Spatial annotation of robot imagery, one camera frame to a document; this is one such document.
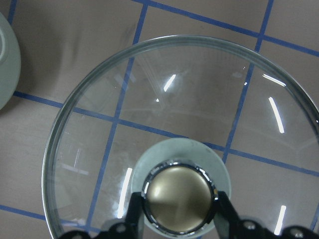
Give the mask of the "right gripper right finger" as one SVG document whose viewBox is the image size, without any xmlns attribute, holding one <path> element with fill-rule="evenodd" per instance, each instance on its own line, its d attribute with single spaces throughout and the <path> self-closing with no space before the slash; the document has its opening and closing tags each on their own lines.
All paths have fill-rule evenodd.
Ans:
<svg viewBox="0 0 319 239">
<path fill-rule="evenodd" d="M 213 222 L 220 239 L 317 239 L 315 232 L 302 226 L 289 226 L 279 235 L 252 219 L 237 214 L 224 191 L 214 191 Z"/>
</svg>

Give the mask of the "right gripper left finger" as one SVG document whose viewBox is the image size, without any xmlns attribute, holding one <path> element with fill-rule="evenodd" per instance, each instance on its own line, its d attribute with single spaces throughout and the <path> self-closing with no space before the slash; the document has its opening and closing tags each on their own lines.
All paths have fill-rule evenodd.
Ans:
<svg viewBox="0 0 319 239">
<path fill-rule="evenodd" d="M 104 222 L 95 239 L 141 239 L 144 231 L 143 200 L 140 192 L 131 195 L 127 214 L 122 219 Z"/>
</svg>

